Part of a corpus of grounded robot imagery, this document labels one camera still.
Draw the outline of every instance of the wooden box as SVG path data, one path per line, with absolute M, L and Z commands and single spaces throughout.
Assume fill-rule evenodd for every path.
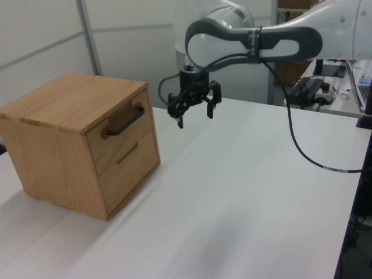
M 67 73 L 0 108 L 27 195 L 108 220 L 160 164 L 148 84 Z

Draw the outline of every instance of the drawer handle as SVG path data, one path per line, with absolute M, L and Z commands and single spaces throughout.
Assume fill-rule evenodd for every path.
M 139 112 L 131 120 L 129 120 L 126 124 L 124 124 L 124 126 L 116 131 L 108 130 L 107 135 L 120 135 L 126 128 L 131 126 L 137 119 L 145 114 L 145 108 L 143 106 L 139 106 L 137 109 Z

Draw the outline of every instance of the desk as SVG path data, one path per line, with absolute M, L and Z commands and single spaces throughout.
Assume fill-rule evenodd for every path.
M 314 160 L 362 166 L 356 119 L 293 119 Z M 27 197 L 0 156 L 1 278 L 333 278 L 359 175 L 301 157 L 285 108 L 223 99 L 183 130 L 165 110 L 155 120 L 162 164 L 110 222 Z
M 345 63 L 342 62 L 329 62 L 324 61 L 324 65 L 345 65 Z M 313 75 L 313 71 L 315 68 L 315 61 L 312 61 L 312 63 L 307 67 L 306 71 L 303 73 L 301 77 L 310 77 Z M 357 74 L 357 71 L 362 71 L 362 69 L 359 69 L 357 65 L 354 65 L 353 71 L 355 74 Z M 340 87 L 339 94 L 336 95 L 336 98 L 334 99 L 333 103 L 331 105 L 324 105 L 320 108 L 319 112 L 324 113 L 331 113 L 334 115 L 343 115 L 343 116 L 349 116 L 349 117 L 355 117 L 355 118 L 361 118 L 363 116 L 363 113 L 360 111 L 360 107 L 357 101 L 356 92 L 353 91 L 353 89 L 350 86 L 350 79 L 349 79 L 349 73 L 346 71 L 344 78 L 339 77 L 325 77 L 324 82 L 331 84 L 335 88 Z M 349 99 L 343 99 L 340 94 L 344 92 L 347 93 Z M 283 101 L 283 106 L 287 106 L 286 100 Z M 299 108 L 299 106 L 291 105 L 292 108 Z M 318 104 L 314 104 L 310 107 L 305 107 L 306 110 L 316 111 L 318 108 Z

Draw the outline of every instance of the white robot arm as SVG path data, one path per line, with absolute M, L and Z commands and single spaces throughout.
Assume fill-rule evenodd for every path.
M 328 0 L 295 20 L 263 28 L 255 28 L 251 13 L 230 1 L 182 0 L 175 20 L 180 70 L 234 53 L 248 53 L 251 63 L 372 58 L 370 0 Z M 234 58 L 224 65 L 239 61 L 247 62 Z

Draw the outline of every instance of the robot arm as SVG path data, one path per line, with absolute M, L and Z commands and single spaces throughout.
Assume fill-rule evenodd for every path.
M 176 6 L 176 55 L 181 94 L 169 95 L 168 113 L 178 119 L 206 101 L 208 116 L 221 101 L 210 71 L 237 63 L 309 59 L 371 59 L 372 1 L 327 0 L 288 23 L 255 27 L 251 13 L 226 0 L 181 0 Z M 199 73 L 206 65 L 237 53 Z M 207 98 L 213 90 L 213 99 Z
M 191 23 L 183 34 L 185 53 L 196 66 L 233 53 L 248 53 L 252 61 L 267 62 L 372 57 L 370 0 L 328 0 L 295 20 L 262 29 L 254 28 L 244 7 L 214 2 L 215 10 Z

